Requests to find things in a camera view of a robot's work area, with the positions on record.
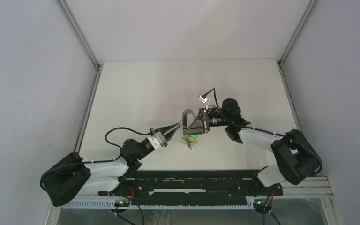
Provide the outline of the green key tag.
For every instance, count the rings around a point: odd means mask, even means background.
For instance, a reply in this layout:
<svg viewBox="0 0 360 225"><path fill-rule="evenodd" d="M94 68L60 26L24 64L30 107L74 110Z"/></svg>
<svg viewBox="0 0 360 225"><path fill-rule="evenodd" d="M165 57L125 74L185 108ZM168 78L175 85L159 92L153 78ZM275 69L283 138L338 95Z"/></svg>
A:
<svg viewBox="0 0 360 225"><path fill-rule="evenodd" d="M191 138L193 138L193 139L197 139L197 138L198 138L198 135L197 135L197 134L189 134L188 136L191 137Z"/></svg>

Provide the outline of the yellow key tag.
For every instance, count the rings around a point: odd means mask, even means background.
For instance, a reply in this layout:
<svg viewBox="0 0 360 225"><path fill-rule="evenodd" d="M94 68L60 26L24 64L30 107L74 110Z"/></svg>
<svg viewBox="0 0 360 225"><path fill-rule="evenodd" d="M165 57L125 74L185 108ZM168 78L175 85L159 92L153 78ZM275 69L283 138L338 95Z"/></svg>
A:
<svg viewBox="0 0 360 225"><path fill-rule="evenodd" d="M198 141L192 137L182 137L181 141L183 144L198 144Z"/></svg>

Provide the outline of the large keyring with yellow handle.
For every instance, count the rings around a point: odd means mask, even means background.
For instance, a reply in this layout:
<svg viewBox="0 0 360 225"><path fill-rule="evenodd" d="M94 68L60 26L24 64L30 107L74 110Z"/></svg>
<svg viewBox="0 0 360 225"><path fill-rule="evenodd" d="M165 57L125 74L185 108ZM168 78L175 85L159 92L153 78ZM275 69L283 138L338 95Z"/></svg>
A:
<svg viewBox="0 0 360 225"><path fill-rule="evenodd" d="M181 128L182 128L182 133L184 136L187 135L186 130L188 128L188 115L189 114L192 115L192 118L193 118L192 121L194 121L196 119L196 116L191 109L186 109L183 111L182 116L181 116Z"/></svg>

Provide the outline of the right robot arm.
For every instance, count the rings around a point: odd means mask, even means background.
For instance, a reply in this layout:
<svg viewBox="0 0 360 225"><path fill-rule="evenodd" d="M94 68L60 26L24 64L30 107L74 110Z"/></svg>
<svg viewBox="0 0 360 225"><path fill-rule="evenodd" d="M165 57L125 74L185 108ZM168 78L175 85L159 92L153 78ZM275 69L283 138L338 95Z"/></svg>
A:
<svg viewBox="0 0 360 225"><path fill-rule="evenodd" d="M186 109L181 116L183 139L189 146L192 135L207 134L211 127L225 127L228 137L241 144L249 144L271 152L275 164L266 166L253 175L252 189L258 195L266 194L271 186L283 182L300 184L306 177L322 170L322 160L298 129L285 134L266 131L250 126L241 115L238 102L225 99L221 107L200 108L193 121L188 123L192 110Z"/></svg>

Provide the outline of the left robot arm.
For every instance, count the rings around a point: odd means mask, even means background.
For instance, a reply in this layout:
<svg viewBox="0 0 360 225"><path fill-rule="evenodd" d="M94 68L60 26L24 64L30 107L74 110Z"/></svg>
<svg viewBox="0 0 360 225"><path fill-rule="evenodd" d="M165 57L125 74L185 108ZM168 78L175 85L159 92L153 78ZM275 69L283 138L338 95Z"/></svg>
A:
<svg viewBox="0 0 360 225"><path fill-rule="evenodd" d="M123 195L128 189L124 176L137 171L142 165L141 159L167 147L179 128L180 123L151 128L141 142L127 139L120 147L119 155L112 159L87 161L79 153L71 152L43 173L40 187L55 207L65 205L78 196L100 191Z"/></svg>

